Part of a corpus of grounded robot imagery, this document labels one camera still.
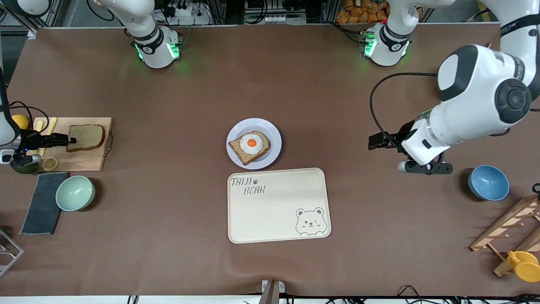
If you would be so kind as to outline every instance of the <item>lemon slice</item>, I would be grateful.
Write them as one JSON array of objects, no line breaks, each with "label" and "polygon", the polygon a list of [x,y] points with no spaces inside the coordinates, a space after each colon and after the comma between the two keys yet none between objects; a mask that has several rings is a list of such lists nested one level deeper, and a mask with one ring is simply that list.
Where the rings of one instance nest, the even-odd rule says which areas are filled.
[{"label": "lemon slice", "polygon": [[54,156],[49,156],[43,161],[41,167],[45,171],[53,171],[58,167],[58,159]]}]

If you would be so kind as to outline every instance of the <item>wooden dish rack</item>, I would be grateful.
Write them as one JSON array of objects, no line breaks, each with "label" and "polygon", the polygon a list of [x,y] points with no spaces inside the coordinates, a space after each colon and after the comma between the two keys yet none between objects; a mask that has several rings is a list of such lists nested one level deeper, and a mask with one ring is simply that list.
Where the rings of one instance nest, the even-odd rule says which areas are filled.
[{"label": "wooden dish rack", "polygon": [[[491,241],[494,239],[509,237],[509,235],[505,232],[508,229],[524,226],[524,223],[520,221],[522,219],[526,219],[527,217],[532,217],[540,223],[540,213],[535,212],[536,209],[540,208],[540,183],[532,186],[532,191],[536,193],[536,195],[522,198],[470,246],[470,249],[475,252],[480,249],[489,248],[499,258],[501,258],[501,264],[497,266],[495,270],[493,270],[497,276],[511,274],[511,268],[504,256],[491,244]],[[540,228],[536,229],[521,245],[516,248],[515,251],[540,251]]]}]

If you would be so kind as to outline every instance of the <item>gray cloth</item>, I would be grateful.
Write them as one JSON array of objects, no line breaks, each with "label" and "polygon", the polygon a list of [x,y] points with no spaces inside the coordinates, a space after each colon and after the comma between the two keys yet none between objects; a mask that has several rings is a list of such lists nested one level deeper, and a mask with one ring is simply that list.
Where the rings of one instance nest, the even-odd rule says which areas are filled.
[{"label": "gray cloth", "polygon": [[36,190],[19,234],[52,234],[60,208],[56,205],[56,190],[69,173],[43,173],[37,176]]}]

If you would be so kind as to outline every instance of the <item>cutting board handle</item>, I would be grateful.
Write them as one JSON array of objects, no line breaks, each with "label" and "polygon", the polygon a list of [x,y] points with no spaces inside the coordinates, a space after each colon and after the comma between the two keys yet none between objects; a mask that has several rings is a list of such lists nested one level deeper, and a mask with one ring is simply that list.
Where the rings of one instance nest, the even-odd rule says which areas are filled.
[{"label": "cutting board handle", "polygon": [[112,149],[112,142],[114,140],[114,136],[112,136],[112,130],[109,130],[109,138],[107,138],[107,144],[105,145],[105,152],[103,152],[103,157],[107,157],[107,154]]}]

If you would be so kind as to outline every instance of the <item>toast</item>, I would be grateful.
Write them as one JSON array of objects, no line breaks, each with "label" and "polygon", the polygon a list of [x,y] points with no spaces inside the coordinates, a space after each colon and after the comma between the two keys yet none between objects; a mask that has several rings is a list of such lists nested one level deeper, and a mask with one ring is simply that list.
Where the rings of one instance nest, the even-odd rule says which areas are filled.
[{"label": "toast", "polygon": [[[262,139],[262,149],[255,155],[251,155],[251,154],[247,154],[245,153],[242,148],[240,147],[240,139],[242,139],[242,137],[244,135],[247,135],[247,134],[254,134],[254,135],[258,135],[261,137]],[[246,133],[246,134],[243,134],[242,136],[238,137],[237,139],[229,142],[229,146],[231,146],[231,148],[233,149],[233,151],[236,153],[236,155],[238,156],[238,158],[240,159],[240,161],[245,165],[247,166],[249,163],[251,163],[252,161],[258,159],[259,157],[261,157],[264,153],[266,153],[266,151],[268,151],[270,149],[270,141],[268,140],[268,138],[261,132],[259,131],[253,131],[253,132],[249,132],[249,133]]]},{"label": "toast", "polygon": [[69,137],[76,138],[77,143],[67,144],[67,152],[90,151],[102,146],[105,141],[105,129],[98,124],[71,125]]}]

